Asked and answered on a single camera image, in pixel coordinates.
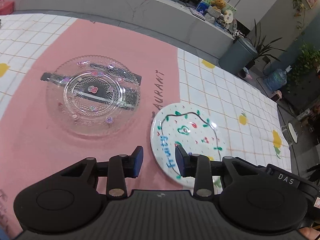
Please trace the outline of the brown teddy bear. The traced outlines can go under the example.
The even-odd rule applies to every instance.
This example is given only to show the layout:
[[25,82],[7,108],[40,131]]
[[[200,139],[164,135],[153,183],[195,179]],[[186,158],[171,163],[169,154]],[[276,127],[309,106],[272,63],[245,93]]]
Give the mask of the brown teddy bear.
[[224,0],[211,0],[210,5],[214,10],[221,12],[223,8],[226,6],[226,2]]

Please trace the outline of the spiky leaf floor plant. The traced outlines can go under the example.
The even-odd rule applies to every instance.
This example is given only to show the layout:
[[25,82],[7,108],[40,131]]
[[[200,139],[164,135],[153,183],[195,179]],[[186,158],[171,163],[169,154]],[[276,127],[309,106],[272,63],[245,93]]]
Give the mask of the spiky leaf floor plant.
[[260,22],[257,23],[256,20],[254,20],[254,39],[253,39],[254,42],[252,42],[251,40],[250,42],[252,43],[253,47],[257,51],[257,54],[253,57],[251,61],[249,61],[249,63],[246,66],[249,69],[252,68],[255,65],[255,63],[258,62],[258,60],[263,57],[268,57],[269,59],[274,59],[280,62],[280,59],[272,55],[271,51],[274,51],[274,50],[282,51],[282,52],[286,51],[284,49],[280,49],[274,46],[274,43],[280,41],[281,39],[282,37],[279,37],[268,43],[265,43],[266,35],[263,36],[261,33],[261,24]]

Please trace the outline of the clear glass floral plate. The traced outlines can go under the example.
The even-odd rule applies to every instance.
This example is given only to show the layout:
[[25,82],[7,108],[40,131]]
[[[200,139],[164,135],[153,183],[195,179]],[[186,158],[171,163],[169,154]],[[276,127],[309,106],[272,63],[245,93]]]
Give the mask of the clear glass floral plate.
[[104,137],[131,123],[141,79],[121,62],[100,55],[73,58],[41,76],[47,82],[49,116],[82,137]]

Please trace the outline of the red plastic basket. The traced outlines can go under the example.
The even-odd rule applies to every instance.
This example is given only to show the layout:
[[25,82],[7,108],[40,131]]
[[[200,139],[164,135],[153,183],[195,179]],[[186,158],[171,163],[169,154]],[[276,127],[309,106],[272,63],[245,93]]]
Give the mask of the red plastic basket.
[[0,15],[10,15],[14,11],[13,0],[0,0]]

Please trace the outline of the pink restaurant placemat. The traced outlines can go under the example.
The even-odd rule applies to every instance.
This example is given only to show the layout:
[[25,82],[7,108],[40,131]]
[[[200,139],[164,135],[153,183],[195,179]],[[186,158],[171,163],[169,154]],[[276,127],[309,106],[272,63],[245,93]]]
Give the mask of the pink restaurant placemat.
[[120,27],[76,20],[1,101],[1,227],[22,231],[14,199],[87,157],[107,161],[144,148],[129,189],[175,190],[150,146],[158,111],[179,102],[178,49]]

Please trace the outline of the green potted plant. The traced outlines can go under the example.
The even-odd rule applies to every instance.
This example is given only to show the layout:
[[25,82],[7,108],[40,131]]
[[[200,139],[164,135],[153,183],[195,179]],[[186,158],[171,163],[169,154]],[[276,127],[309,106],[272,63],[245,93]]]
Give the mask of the green potted plant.
[[287,75],[287,91],[297,87],[302,79],[310,72],[318,73],[319,70],[319,49],[312,44],[303,42],[300,47],[300,54],[296,58],[292,69]]

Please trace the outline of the blue water jug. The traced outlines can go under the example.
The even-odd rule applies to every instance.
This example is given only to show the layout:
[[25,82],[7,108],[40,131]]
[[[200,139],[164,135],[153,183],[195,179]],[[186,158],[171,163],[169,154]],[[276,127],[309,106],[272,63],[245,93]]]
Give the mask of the blue water jug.
[[290,65],[285,69],[276,69],[264,80],[264,84],[272,92],[281,89],[287,84],[287,75],[291,69]]

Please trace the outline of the white painted ceramic plate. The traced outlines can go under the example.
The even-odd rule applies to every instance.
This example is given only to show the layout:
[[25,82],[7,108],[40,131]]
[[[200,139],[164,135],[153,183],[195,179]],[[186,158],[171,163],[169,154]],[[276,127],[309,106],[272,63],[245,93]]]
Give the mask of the white painted ceramic plate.
[[185,103],[167,105],[155,115],[150,143],[162,171],[186,189],[194,187],[195,179],[180,175],[175,159],[176,146],[182,146],[189,155],[205,155],[211,161],[221,161],[227,150],[226,141],[213,119]]

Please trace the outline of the white lemon grid tablecloth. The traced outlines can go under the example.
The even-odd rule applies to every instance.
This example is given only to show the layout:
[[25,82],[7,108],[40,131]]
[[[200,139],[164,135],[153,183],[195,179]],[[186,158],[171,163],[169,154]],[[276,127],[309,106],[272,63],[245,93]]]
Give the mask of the white lemon grid tablecloth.
[[[40,80],[65,61],[81,55],[106,55],[142,77],[142,113],[119,145],[67,136],[49,119]],[[86,156],[106,160],[144,147],[134,189],[177,189],[158,167],[150,148],[150,125],[159,109],[189,103],[221,128],[227,154],[254,164],[291,168],[276,103],[215,63],[155,38],[121,27],[46,14],[2,17],[1,196],[13,199],[25,187]]]

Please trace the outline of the dark green trash bin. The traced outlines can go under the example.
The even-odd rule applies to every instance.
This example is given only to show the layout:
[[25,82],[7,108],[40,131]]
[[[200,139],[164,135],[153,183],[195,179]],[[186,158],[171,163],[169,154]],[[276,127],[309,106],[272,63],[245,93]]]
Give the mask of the dark green trash bin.
[[236,75],[258,54],[253,44],[246,38],[240,37],[219,59],[219,66]]

